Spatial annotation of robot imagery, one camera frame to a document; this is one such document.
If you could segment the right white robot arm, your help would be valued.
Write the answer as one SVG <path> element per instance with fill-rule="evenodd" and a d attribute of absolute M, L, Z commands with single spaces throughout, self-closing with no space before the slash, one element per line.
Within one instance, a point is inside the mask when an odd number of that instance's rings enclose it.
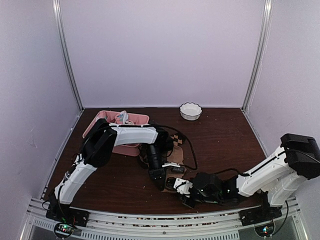
<path fill-rule="evenodd" d="M 190 208 L 196 202 L 237 206 L 261 191 L 266 202 L 256 216 L 266 221 L 302 183 L 320 175 L 320 148 L 313 137 L 286 133 L 280 140 L 270 156 L 244 173 L 221 180 L 216 173 L 199 172 L 191 180 L 177 178 L 173 189 Z"/>

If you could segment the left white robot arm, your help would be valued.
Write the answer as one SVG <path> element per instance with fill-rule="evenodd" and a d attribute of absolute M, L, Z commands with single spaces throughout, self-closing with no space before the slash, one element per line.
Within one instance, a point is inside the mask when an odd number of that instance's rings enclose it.
<path fill-rule="evenodd" d="M 163 152 L 173 148 L 169 133 L 159 125 L 125 125 L 99 119 L 84 138 L 70 169 L 50 192 L 47 218 L 61 222 L 72 220 L 76 215 L 70 205 L 78 190 L 91 174 L 109 162 L 114 147 L 127 144 L 146 145 L 149 177 L 159 190 L 164 190 L 167 173 Z"/>

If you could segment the tan ribbed sock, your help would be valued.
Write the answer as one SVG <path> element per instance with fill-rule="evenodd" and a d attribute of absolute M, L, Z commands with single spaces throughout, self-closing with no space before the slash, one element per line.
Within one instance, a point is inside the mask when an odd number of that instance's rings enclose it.
<path fill-rule="evenodd" d="M 183 165 L 184 162 L 184 153 L 183 149 L 179 146 L 174 146 L 173 147 L 173 152 L 172 154 L 166 159 L 168 162 L 171 163 L 176 163 L 179 165 Z M 182 178 L 186 173 L 186 170 L 183 171 L 183 173 L 175 173 L 173 172 L 170 168 L 166 168 L 166 180 L 169 178 Z"/>

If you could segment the brown argyle patterned sock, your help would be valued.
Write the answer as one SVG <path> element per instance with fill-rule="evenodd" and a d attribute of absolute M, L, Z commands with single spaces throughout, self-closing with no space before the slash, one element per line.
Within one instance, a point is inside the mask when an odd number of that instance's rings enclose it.
<path fill-rule="evenodd" d="M 161 153 L 163 164 L 168 162 L 167 158 L 172 154 L 174 146 L 181 147 L 182 144 L 185 143 L 185 141 L 186 141 L 186 137 L 179 133 L 175 133 L 170 136 L 170 140 L 168 141 L 168 144 L 169 144 L 168 150 L 164 150 Z M 139 149 L 139 155 L 137 157 L 137 162 L 143 169 L 148 169 L 149 165 L 147 160 L 147 145 L 141 144 L 138 147 L 138 149 Z"/>

